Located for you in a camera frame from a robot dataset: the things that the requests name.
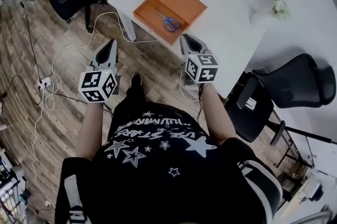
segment star print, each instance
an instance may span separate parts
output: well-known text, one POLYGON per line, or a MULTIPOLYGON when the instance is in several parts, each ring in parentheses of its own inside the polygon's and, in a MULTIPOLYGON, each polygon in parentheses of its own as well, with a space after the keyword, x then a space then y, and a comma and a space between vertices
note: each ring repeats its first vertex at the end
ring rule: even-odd
POLYGON ((123 152, 126 154, 126 158, 123 160, 122 163, 131 162, 132 165, 136 168, 138 166, 138 159, 146 157, 145 155, 138 152, 138 147, 136 147, 132 151, 123 150, 123 152))
POLYGON ((179 175, 180 173, 178 172, 178 168, 170 168, 170 171, 168 172, 171 174, 173 177, 179 175))
POLYGON ((130 147, 130 146, 124 144, 124 142, 125 141, 121 141, 121 142, 114 141, 114 144, 112 146, 108 147, 107 149, 105 149, 104 152, 114 150, 115 158, 117 158, 121 148, 130 147))
POLYGON ((186 151, 197 151, 199 155, 203 158, 206 158, 206 150, 213 150, 216 148, 215 145, 210 145, 206 143, 206 137, 201 136, 199 139, 192 140, 190 138, 183 138, 186 142, 190 144, 190 147, 186 149, 186 151))
POLYGON ((169 142, 168 142, 168 141, 166 141, 166 142, 161 141, 161 143, 162 143, 162 144, 161 144, 159 147, 163 148, 165 151, 166 151, 166 149, 167 149, 168 147, 171 147, 171 146, 169 145, 169 142))
POLYGON ((145 113, 143 113, 143 116, 151 117, 151 115, 154 115, 154 113, 151 113, 151 112, 145 112, 145 113))

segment orange box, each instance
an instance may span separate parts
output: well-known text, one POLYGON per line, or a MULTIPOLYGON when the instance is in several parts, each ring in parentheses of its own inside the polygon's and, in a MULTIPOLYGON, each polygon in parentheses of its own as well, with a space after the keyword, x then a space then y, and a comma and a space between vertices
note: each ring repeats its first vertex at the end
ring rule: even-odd
POLYGON ((199 0, 145 0, 133 15, 172 45, 206 8, 199 0), (156 8, 166 17, 176 18, 179 28, 174 32, 167 31, 156 8))

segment blue scissor handle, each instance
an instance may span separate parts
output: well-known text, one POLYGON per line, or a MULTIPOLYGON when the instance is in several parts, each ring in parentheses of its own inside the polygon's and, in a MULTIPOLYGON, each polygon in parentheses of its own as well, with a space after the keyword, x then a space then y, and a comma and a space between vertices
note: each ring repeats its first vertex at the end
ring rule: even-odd
POLYGON ((167 17, 166 20, 164 20, 164 27, 167 31, 174 32, 179 28, 179 21, 176 18, 167 17))

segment scissors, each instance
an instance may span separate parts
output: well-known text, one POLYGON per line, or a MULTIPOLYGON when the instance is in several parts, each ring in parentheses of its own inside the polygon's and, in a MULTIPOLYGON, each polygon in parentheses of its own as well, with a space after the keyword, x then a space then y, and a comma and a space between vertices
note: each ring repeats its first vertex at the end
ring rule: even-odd
POLYGON ((156 9, 164 20, 164 28, 169 32, 174 32, 179 28, 179 21, 176 18, 166 17, 163 13, 156 9))

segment shoe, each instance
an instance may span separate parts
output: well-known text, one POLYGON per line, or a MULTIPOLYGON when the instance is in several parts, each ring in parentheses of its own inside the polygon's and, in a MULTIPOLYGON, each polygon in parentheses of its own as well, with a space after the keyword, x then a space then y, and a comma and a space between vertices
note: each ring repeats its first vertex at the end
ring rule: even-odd
POLYGON ((139 73, 133 74, 130 81, 131 86, 139 86, 139 85, 142 86, 142 83, 143 83, 142 76, 139 73))

